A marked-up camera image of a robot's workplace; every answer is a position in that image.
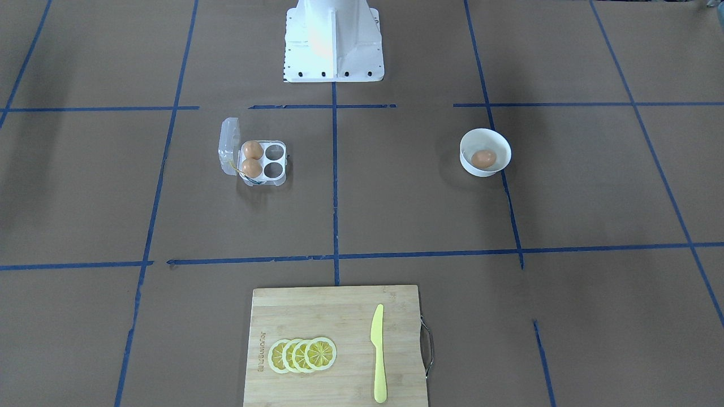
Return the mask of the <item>brown egg from bowl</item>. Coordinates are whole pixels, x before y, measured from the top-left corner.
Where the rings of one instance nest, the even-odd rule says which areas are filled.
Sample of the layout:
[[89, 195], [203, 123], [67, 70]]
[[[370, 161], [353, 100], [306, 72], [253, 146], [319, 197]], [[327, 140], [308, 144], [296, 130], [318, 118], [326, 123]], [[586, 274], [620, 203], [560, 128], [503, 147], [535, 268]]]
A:
[[486, 170], [495, 165], [497, 155], [494, 150], [478, 150], [471, 157], [471, 164], [479, 170]]

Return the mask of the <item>clear plastic egg box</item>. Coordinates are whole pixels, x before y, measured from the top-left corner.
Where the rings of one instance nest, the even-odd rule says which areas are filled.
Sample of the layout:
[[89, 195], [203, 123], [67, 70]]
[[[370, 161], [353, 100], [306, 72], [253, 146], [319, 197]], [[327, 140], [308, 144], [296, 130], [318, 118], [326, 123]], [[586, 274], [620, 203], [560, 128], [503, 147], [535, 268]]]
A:
[[287, 179], [287, 146], [282, 141], [242, 141], [239, 119], [227, 118], [219, 135], [219, 164], [224, 173], [250, 187], [278, 187]]

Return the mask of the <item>brown egg in box front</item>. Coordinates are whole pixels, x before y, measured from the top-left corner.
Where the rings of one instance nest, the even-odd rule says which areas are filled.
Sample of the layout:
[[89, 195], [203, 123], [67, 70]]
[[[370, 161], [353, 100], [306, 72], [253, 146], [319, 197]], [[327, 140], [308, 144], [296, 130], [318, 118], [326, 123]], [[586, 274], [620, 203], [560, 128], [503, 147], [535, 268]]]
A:
[[263, 167], [259, 160], [245, 159], [240, 165], [240, 172], [247, 178], [256, 179], [263, 173]]

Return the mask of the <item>brown egg in box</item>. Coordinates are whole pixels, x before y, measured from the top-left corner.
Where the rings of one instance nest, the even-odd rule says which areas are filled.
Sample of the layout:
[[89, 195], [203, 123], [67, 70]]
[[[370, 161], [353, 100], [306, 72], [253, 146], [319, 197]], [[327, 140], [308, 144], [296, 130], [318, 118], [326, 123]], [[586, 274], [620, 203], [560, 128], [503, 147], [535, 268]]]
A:
[[259, 160], [245, 159], [240, 165], [240, 172], [247, 178], [256, 179], [263, 173], [263, 167]]
[[264, 155], [264, 148], [258, 141], [246, 141], [241, 149], [244, 159], [259, 160]]

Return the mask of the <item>brown egg in box rear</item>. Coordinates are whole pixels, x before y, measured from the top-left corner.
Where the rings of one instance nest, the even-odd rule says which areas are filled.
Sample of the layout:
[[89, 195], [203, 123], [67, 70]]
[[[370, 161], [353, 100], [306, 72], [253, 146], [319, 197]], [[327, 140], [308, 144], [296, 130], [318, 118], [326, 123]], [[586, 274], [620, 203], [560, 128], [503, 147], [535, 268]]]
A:
[[258, 141], [246, 141], [241, 149], [244, 159], [259, 160], [264, 155], [264, 148]]

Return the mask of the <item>bamboo cutting board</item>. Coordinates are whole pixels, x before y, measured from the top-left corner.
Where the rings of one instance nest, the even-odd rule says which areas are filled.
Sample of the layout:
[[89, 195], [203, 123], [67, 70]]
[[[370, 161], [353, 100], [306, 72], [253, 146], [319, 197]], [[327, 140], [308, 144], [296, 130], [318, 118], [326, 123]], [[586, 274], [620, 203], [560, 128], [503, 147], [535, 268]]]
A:
[[253, 291], [245, 406], [427, 406], [414, 284]]

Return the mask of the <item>yellow plastic knife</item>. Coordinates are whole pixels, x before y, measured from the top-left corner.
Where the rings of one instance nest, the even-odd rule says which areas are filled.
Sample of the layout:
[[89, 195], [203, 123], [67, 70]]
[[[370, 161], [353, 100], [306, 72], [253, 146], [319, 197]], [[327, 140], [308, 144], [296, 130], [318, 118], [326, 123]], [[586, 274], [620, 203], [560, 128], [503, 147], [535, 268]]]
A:
[[373, 372], [373, 399], [378, 404], [387, 402], [387, 374], [383, 356], [383, 304], [378, 304], [370, 323], [370, 342], [375, 350]]

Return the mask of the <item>white ceramic bowl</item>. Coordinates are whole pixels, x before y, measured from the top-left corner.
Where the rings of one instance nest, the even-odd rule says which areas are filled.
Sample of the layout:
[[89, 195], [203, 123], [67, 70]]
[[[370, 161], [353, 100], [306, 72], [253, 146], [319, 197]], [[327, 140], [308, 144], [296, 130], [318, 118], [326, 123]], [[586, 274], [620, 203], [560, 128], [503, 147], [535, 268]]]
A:
[[491, 177], [512, 160], [509, 142], [498, 132], [476, 128], [466, 132], [459, 144], [460, 164], [475, 177]]

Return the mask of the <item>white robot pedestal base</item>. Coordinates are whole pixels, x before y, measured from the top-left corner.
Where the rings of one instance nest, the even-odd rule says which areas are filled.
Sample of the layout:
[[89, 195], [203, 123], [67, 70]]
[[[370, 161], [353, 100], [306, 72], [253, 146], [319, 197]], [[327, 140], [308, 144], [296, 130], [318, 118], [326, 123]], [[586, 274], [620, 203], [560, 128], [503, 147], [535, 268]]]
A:
[[385, 77], [380, 14], [367, 1], [299, 1], [286, 11], [283, 80], [367, 83]]

